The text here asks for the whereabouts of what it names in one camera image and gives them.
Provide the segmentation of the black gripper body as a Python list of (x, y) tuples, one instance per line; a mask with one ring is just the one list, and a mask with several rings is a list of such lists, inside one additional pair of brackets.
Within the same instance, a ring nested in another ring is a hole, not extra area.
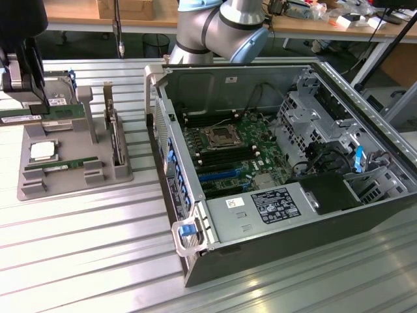
[(1, 40), (24, 40), (46, 30), (43, 1), (1, 1)]

